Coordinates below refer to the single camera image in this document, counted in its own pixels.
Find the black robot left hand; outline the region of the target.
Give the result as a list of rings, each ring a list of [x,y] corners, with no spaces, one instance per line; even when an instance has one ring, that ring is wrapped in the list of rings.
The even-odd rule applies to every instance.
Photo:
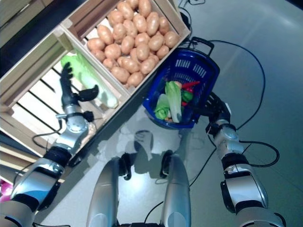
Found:
[[[73,93],[71,90],[71,78],[73,77],[72,67],[70,62],[67,62],[62,69],[60,84],[62,88],[62,106],[79,105],[80,102],[87,102],[95,99],[98,96],[99,88],[95,85],[91,89],[85,89],[78,93]]]

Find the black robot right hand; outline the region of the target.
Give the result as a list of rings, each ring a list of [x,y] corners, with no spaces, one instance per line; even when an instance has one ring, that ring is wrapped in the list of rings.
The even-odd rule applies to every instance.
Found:
[[[230,123],[231,112],[228,105],[214,92],[211,92],[202,109],[202,116],[207,116],[209,122],[225,121]]]

